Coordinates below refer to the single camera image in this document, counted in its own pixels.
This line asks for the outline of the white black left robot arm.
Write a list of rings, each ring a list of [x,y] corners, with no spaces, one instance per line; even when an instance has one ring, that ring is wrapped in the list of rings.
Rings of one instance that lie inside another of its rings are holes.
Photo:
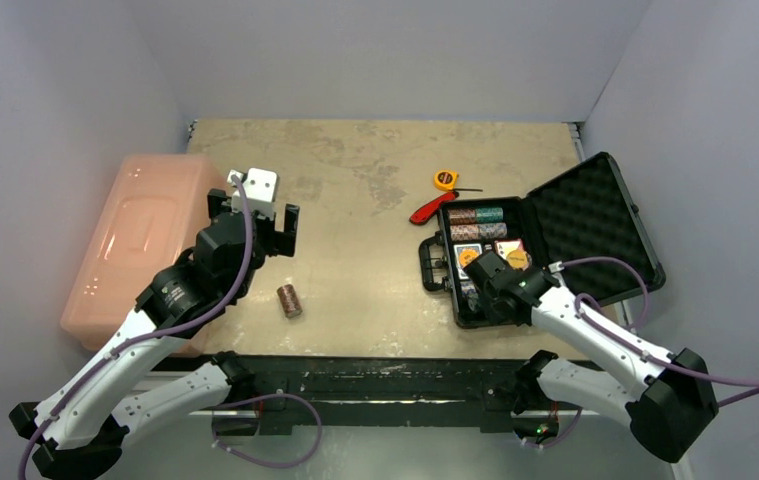
[[[242,188],[232,195],[213,189],[207,200],[208,226],[153,277],[102,348],[50,397],[10,412],[26,440],[19,478],[34,466],[46,479],[96,479],[126,446],[176,418],[264,401],[254,374],[232,351],[169,384],[134,392],[156,365],[247,295],[267,258],[295,253],[298,206],[286,206],[284,227],[277,230],[271,202]]]

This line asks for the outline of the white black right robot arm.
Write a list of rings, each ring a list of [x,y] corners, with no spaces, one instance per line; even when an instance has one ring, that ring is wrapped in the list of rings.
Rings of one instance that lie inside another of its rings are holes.
[[[482,310],[570,344],[594,363],[541,350],[516,373],[515,411],[547,400],[591,410],[625,426],[656,458],[679,462],[719,411],[705,360],[674,354],[606,319],[544,269],[516,270],[494,252],[468,262]]]

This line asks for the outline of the red brown poker chip stack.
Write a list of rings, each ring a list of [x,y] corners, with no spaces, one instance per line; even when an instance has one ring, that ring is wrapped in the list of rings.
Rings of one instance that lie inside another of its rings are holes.
[[[303,307],[294,286],[285,284],[277,289],[277,296],[283,314],[287,319],[293,319],[303,313]]]

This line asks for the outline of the black poker set case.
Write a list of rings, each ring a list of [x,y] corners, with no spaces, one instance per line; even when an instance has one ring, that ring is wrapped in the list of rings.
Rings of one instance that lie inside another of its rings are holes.
[[[508,227],[506,238],[453,242],[450,209],[500,207]],[[533,189],[524,197],[455,200],[433,217],[434,235],[418,249],[421,283],[428,292],[449,292],[456,324],[461,328],[492,327],[479,310],[473,282],[460,280],[455,244],[491,244],[521,239],[531,256],[530,267],[565,265],[561,276],[574,293],[586,293],[606,306],[659,290],[666,273],[639,216],[639,208],[615,159],[601,152]]]

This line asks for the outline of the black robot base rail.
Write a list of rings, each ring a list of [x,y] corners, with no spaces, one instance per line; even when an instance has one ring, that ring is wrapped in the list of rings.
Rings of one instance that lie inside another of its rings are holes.
[[[463,427],[482,433],[528,429],[575,405],[523,391],[523,360],[242,355],[259,407],[203,414],[219,433],[289,435],[296,427]]]

